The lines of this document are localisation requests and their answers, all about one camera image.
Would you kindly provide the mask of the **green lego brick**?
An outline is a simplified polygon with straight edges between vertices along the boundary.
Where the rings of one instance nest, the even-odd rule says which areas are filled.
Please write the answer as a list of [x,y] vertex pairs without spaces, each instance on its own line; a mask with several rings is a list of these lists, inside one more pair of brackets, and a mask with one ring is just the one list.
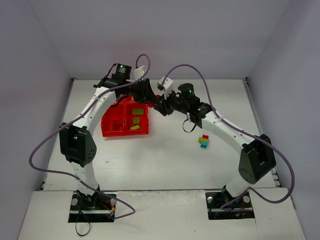
[[144,113],[145,113],[145,110],[143,108],[133,108],[132,109],[133,116],[143,116]]

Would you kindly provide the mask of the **green red blue lego cluster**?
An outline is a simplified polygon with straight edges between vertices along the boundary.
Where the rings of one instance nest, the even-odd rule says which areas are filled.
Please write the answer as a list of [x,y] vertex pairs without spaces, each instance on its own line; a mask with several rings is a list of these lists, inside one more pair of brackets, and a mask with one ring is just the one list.
[[209,145],[209,136],[203,134],[201,137],[198,138],[198,142],[201,148],[206,149]]

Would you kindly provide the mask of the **red curved lego brick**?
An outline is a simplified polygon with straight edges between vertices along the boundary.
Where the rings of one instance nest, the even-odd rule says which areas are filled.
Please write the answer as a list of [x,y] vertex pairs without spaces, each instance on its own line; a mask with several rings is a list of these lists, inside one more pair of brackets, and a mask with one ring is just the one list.
[[119,120],[114,120],[112,122],[112,131],[120,132],[123,130],[123,122]]

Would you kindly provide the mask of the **green curved lego piece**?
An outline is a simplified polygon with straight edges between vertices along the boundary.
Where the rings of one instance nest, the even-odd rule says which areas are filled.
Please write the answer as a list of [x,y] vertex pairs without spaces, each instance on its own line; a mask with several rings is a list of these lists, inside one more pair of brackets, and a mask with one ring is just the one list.
[[134,126],[130,127],[131,131],[135,131],[135,130],[138,130],[138,129],[140,129],[139,125],[134,125]]

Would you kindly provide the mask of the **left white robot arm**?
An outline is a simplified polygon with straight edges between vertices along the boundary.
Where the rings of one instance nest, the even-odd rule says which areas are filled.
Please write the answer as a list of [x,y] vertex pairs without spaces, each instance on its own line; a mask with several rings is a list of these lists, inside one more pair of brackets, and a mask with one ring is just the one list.
[[91,198],[100,188],[93,168],[97,153],[93,134],[105,112],[120,95],[132,96],[137,103],[157,103],[150,81],[145,77],[148,71],[149,67],[145,65],[136,68],[133,72],[135,81],[130,82],[131,67],[117,64],[111,77],[105,76],[94,85],[95,93],[79,114],[79,120],[72,124],[61,124],[63,129],[59,132],[60,151],[79,178],[77,191],[82,197]]

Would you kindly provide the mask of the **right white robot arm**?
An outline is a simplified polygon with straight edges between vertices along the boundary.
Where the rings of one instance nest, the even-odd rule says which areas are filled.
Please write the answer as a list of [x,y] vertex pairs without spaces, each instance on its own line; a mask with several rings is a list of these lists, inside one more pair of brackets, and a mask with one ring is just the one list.
[[255,139],[231,128],[229,121],[218,117],[208,103],[195,95],[191,83],[181,84],[177,92],[172,90],[171,85],[159,86],[158,89],[163,94],[157,97],[155,110],[164,116],[173,111],[187,115],[192,123],[213,133],[239,154],[237,173],[221,190],[225,197],[238,197],[276,166],[274,152],[268,146],[271,143],[268,136],[262,134]]

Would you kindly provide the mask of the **red four-compartment bin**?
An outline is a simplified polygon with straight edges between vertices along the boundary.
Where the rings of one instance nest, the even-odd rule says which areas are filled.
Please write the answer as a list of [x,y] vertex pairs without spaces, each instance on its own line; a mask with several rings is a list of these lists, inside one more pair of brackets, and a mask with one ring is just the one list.
[[[143,108],[144,115],[132,115],[132,109]],[[137,103],[132,96],[115,102],[101,119],[101,132],[103,137],[124,137],[149,134],[149,107],[145,103]],[[134,124],[134,118],[140,118],[139,124]],[[112,122],[121,121],[122,131],[112,131]],[[130,127],[139,125],[140,129],[130,130]]]

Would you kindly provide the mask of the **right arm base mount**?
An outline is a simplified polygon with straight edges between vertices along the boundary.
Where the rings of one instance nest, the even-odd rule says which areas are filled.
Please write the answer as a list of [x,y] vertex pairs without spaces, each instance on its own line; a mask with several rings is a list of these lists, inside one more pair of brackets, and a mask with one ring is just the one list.
[[254,219],[255,213],[251,197],[248,191],[240,195],[232,203],[225,201],[220,191],[209,191],[205,193],[207,216],[210,221],[215,220],[243,220]]

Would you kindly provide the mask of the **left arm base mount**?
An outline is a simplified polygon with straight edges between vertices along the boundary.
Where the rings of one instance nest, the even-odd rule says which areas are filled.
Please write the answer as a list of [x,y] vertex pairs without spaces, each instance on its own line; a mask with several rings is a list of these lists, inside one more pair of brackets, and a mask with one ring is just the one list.
[[117,201],[94,193],[85,196],[79,191],[72,193],[69,208],[69,223],[113,223]]

